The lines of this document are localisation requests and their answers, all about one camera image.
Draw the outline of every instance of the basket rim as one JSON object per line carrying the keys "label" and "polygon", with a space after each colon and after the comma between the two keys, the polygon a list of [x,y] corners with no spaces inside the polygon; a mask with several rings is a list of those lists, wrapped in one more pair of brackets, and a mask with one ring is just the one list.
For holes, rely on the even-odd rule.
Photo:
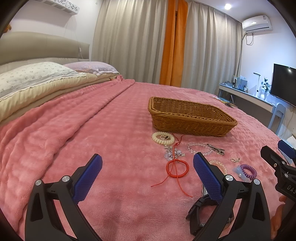
{"label": "basket rim", "polygon": [[196,116],[196,115],[188,115],[188,114],[176,114],[176,113],[170,113],[170,112],[164,112],[164,111],[160,111],[155,109],[152,104],[153,104],[153,99],[154,98],[159,98],[159,99],[166,99],[166,100],[177,100],[177,101],[181,101],[181,102],[191,102],[192,101],[186,101],[186,100],[178,100],[178,99],[171,99],[171,98],[164,98],[164,97],[157,97],[157,96],[152,96],[149,99],[149,112],[152,114],[152,112],[154,112],[154,114],[157,115],[161,115],[163,117],[165,117],[166,115],[170,115],[169,117],[172,119],[175,118],[179,118],[180,116],[184,116],[184,117],[191,117],[192,120],[191,121],[195,121],[198,122],[200,120],[206,120],[206,121],[216,121],[216,123],[220,123],[220,124],[224,124],[224,125],[230,125],[230,126],[236,126],[238,124],[237,120],[234,119],[232,116],[230,116],[229,114],[227,114],[226,112],[224,112],[223,110],[221,110],[220,108],[214,106],[214,105],[210,105],[210,104],[204,104],[204,103],[198,103],[198,102],[194,102],[194,103],[198,103],[204,106],[212,106],[215,108],[218,108],[220,111],[222,111],[225,115],[227,115],[229,118],[231,118],[232,121],[224,121],[224,120],[217,120],[217,119],[212,119],[212,118],[206,118],[206,117],[200,117],[200,116]]}

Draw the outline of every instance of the plush toy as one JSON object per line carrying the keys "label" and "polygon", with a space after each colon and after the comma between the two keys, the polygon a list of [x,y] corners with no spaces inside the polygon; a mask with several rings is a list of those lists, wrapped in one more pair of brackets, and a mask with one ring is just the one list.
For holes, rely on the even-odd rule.
{"label": "plush toy", "polygon": [[11,25],[8,24],[7,27],[4,29],[4,32],[7,33],[9,30],[11,30]]}

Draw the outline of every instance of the hand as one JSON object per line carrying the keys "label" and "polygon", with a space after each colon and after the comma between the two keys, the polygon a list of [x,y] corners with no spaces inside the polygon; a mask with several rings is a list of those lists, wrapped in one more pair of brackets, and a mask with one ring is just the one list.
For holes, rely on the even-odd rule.
{"label": "hand", "polygon": [[[280,202],[286,202],[287,197],[286,196],[280,196],[279,201]],[[276,209],[275,215],[271,218],[271,239],[274,239],[277,235],[277,232],[281,226],[281,217],[283,214],[283,208],[285,204],[279,205],[279,207]]]}

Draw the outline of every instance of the brown woven basket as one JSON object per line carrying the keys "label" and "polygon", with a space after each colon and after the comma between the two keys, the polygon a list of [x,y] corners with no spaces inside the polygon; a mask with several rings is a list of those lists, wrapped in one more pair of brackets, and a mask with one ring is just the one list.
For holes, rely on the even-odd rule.
{"label": "brown woven basket", "polygon": [[222,137],[237,125],[234,118],[209,104],[151,97],[148,110],[160,131]]}

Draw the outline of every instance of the recessed light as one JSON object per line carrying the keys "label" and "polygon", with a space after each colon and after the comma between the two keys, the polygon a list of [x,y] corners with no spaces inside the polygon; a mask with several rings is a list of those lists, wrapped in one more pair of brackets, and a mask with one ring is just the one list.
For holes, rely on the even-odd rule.
{"label": "recessed light", "polygon": [[231,9],[231,5],[227,3],[227,4],[225,5],[225,9],[226,9],[226,10]]}

